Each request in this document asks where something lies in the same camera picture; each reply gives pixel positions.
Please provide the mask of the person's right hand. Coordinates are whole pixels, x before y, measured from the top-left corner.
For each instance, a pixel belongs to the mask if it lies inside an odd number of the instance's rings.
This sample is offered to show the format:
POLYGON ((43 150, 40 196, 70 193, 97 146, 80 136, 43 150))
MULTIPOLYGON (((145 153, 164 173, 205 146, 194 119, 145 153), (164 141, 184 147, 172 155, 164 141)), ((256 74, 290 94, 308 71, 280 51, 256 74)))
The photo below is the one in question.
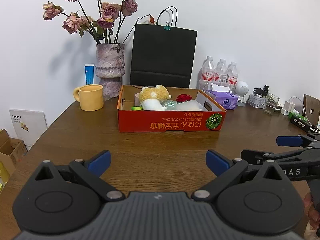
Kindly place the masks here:
POLYGON ((315 209, 310 192, 304 197, 304 206, 305 213, 309 219, 305 228, 304 239, 319 239, 319 236, 317 236, 317 230, 319 229, 319 212, 315 209))

